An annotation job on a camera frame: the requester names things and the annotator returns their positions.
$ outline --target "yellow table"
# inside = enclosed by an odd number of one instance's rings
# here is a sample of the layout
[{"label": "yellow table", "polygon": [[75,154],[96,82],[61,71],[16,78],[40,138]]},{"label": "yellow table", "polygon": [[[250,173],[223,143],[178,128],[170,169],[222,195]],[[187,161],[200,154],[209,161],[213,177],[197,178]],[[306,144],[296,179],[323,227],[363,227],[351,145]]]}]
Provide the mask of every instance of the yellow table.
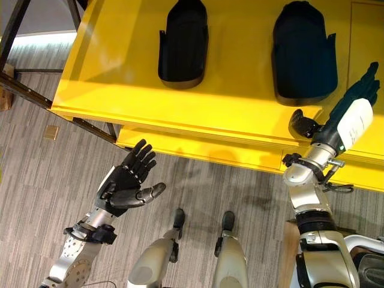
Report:
[{"label": "yellow table", "polygon": [[[123,124],[117,144],[144,137],[155,150],[201,160],[281,173],[286,152],[301,152],[288,122],[295,107],[275,100],[272,30],[278,1],[204,0],[209,48],[203,82],[186,91],[165,87],[157,76],[159,36],[175,0],[93,0],[69,55],[52,110]],[[323,123],[334,104],[379,61],[384,80],[384,3],[314,0],[336,33],[338,87],[306,116]],[[338,182],[384,191],[384,89],[374,121],[352,150]]]}]

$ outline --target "metal frame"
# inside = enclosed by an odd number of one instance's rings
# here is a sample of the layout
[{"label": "metal frame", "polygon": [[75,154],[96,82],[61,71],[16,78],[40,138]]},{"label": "metal frame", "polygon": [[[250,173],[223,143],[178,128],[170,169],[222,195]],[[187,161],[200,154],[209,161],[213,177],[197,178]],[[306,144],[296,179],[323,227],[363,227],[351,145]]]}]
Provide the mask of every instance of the metal frame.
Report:
[{"label": "metal frame", "polygon": [[[33,91],[31,88],[25,86],[24,84],[20,83],[16,79],[6,75],[3,72],[5,63],[8,59],[8,56],[10,54],[13,41],[16,37],[16,34],[20,28],[20,24],[24,18],[25,11],[28,8],[28,5],[31,0],[18,0],[16,2],[15,8],[12,12],[12,15],[10,17],[10,20],[5,27],[4,34],[0,41],[0,84],[3,86],[4,89],[7,89],[14,93],[15,95],[18,95],[38,106],[40,106],[43,109],[46,109],[50,111],[50,108],[52,106],[52,101],[41,94]],[[82,6],[82,8],[86,8],[86,0],[77,0],[79,4]],[[77,9],[76,0],[68,0],[68,5],[70,7],[71,15],[74,21],[74,25],[76,27],[76,30],[78,29],[80,25],[80,14]],[[40,72],[40,73],[61,73],[61,69],[15,69],[16,73],[20,72]],[[113,127],[113,124],[107,123],[107,127],[109,130],[109,134],[107,132],[104,132],[103,130],[95,127],[91,123],[81,119],[81,118],[73,118],[71,123],[75,124],[76,126],[79,126],[80,128],[92,133],[93,135],[96,135],[105,141],[108,141],[110,143],[116,144],[116,132]]]}]

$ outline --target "cable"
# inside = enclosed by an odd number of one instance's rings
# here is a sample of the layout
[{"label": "cable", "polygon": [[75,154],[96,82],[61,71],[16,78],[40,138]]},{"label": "cable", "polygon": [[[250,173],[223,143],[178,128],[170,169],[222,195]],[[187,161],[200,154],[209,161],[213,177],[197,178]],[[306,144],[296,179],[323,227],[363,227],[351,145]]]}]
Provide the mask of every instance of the cable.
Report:
[{"label": "cable", "polygon": [[331,182],[324,183],[323,192],[333,191],[336,193],[349,194],[353,192],[353,184],[335,185]]},{"label": "cable", "polygon": [[90,283],[90,284],[86,284],[86,285],[83,285],[83,286],[90,286],[90,285],[96,285],[96,284],[102,284],[102,283],[112,283],[113,286],[114,286],[115,288],[117,288],[115,282],[112,282],[112,281],[109,281],[109,280],[107,280],[107,281],[95,282],[95,283]]}]

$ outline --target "white label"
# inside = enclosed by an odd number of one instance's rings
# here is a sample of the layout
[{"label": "white label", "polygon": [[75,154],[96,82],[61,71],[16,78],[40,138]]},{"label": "white label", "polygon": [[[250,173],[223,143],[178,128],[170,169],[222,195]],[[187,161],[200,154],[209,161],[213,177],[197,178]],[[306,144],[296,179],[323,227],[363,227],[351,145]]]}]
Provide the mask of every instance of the white label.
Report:
[{"label": "white label", "polygon": [[363,135],[364,131],[371,125],[372,119],[372,106],[367,99],[360,98],[352,102],[337,125],[337,131],[345,150],[350,149]]}]

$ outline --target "gray carpet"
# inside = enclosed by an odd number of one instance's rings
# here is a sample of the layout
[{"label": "gray carpet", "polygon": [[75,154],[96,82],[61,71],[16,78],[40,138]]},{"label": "gray carpet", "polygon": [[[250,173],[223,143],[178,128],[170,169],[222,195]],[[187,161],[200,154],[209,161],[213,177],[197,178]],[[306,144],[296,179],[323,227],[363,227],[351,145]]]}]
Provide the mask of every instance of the gray carpet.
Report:
[{"label": "gray carpet", "polygon": [[[14,48],[10,62],[17,68],[62,68],[69,48]],[[23,73],[21,81],[53,97],[59,77]],[[56,141],[43,139],[46,125],[59,126]],[[41,283],[61,253],[63,228],[90,210],[100,181],[125,155],[21,98],[12,110],[0,112],[0,287]],[[292,217],[281,176],[161,154],[157,163],[145,185],[163,181],[167,190],[114,222],[118,237],[103,247],[89,282],[111,280],[125,287],[135,260],[170,227],[172,211],[182,207],[187,221],[179,262],[169,265],[165,286],[211,286],[221,216],[231,209],[248,259],[250,287],[277,287],[284,222]],[[339,226],[367,236],[384,234],[383,193],[356,190],[329,193],[329,199]]]}]

